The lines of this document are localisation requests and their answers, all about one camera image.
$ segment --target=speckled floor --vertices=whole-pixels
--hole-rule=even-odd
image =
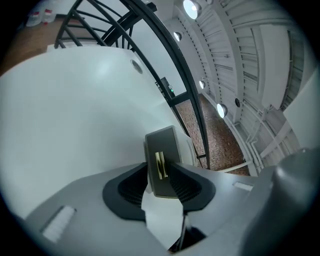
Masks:
[[[208,134],[210,169],[219,171],[242,164],[244,156],[232,132],[210,102],[202,94],[199,95],[199,98]],[[198,154],[203,155],[205,153],[204,145],[190,100],[180,103],[176,107],[190,133]],[[201,162],[203,168],[207,168],[207,160],[202,158]],[[243,167],[228,173],[248,176],[249,170],[247,167]]]

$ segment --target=white wall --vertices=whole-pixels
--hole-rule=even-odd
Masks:
[[[72,7],[74,2],[75,0],[62,0],[57,13],[68,13],[69,9]],[[114,9],[120,15],[124,15],[128,12],[128,9],[119,0],[101,0],[101,2],[105,3],[110,8]],[[160,13],[159,18],[169,18],[170,16],[172,16],[172,9],[170,10],[171,2],[171,0],[166,0],[163,2],[163,4],[159,4],[160,2],[156,1],[156,4],[159,4],[161,10],[164,11],[165,8],[168,8],[168,14],[164,15]],[[78,10],[88,12],[104,18],[104,16],[99,11],[97,11],[89,2],[85,0],[81,3]],[[117,16],[115,14],[112,14],[111,12],[109,13],[112,15],[114,19],[117,20]],[[107,30],[110,27],[109,24],[106,24],[105,22],[92,17],[86,16],[85,20],[91,27],[100,28],[104,30]],[[133,27],[132,39],[137,44],[142,53],[145,55],[145,57],[148,59],[148,61],[151,63],[152,67],[154,68],[160,79],[165,77],[169,84],[172,85],[174,94],[179,95],[181,93],[184,93],[186,91],[186,88],[176,69],[176,66],[174,65],[163,44],[160,42],[158,37],[152,31],[152,29],[146,24],[146,22],[141,20]]]
[[[167,21],[165,25],[167,29],[170,31],[170,34],[172,36],[174,32],[179,32],[182,34],[185,31],[184,27],[182,26],[182,24],[179,22],[177,18]],[[204,89],[201,89],[199,85],[200,80],[206,80],[204,79],[206,75],[202,68],[199,55],[187,33],[182,35],[182,39],[179,42],[177,42],[177,45],[179,46],[184,56],[184,59],[189,66],[189,69],[191,71],[191,74],[198,92],[201,93],[202,91],[204,91],[206,93],[209,93],[209,86],[206,86]]]

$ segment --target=dark gray component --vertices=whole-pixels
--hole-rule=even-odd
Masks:
[[[62,255],[169,255],[143,221],[122,219],[104,203],[102,191],[105,184],[139,165],[124,166],[84,177],[58,191],[26,218],[28,227],[38,235],[35,241],[45,241],[46,238],[41,235],[42,228],[61,206],[71,206],[76,209],[76,213],[61,239],[55,244],[46,240],[47,244],[52,244]]]
[[[171,127],[157,130],[145,136],[148,155],[148,173],[153,193],[156,197],[177,198],[177,194],[170,184],[170,175],[159,178],[156,153],[163,152],[165,162],[179,163],[180,157],[176,145],[174,131]]]
[[[292,246],[289,234],[291,239],[301,236],[294,227],[311,209],[320,187],[319,155],[320,150],[304,149],[280,162],[272,176],[270,197],[252,223],[242,255],[274,255],[281,242],[283,247]]]
[[[136,168],[109,180],[102,191],[105,205],[122,219],[146,221],[145,211],[141,209],[141,203],[148,185],[147,175],[148,165],[142,163]]]
[[[202,210],[215,196],[215,185],[208,179],[172,163],[170,184],[183,205],[183,212]]]
[[[177,165],[214,184],[214,198],[202,210],[190,211],[187,214],[190,225],[199,229],[206,236],[212,234],[221,227],[223,223],[238,213],[238,209],[242,208],[248,196],[254,191],[260,178],[262,180],[265,179],[266,182],[270,182],[271,179],[264,175],[261,177],[240,176],[207,170],[183,163],[178,163]],[[237,182],[253,186],[251,192],[234,186]]]

